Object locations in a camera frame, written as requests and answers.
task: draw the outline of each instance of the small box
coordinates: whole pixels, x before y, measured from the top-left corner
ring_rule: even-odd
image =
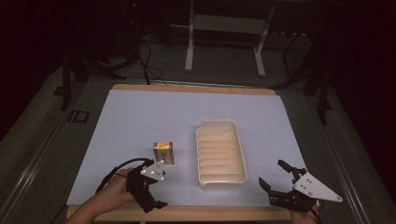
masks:
[[[157,161],[163,161],[164,165],[175,164],[173,142],[154,143],[153,149]]]

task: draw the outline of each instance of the beige strip in container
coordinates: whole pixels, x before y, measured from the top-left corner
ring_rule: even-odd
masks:
[[[235,122],[204,120],[196,138],[201,188],[238,189],[248,175]]]

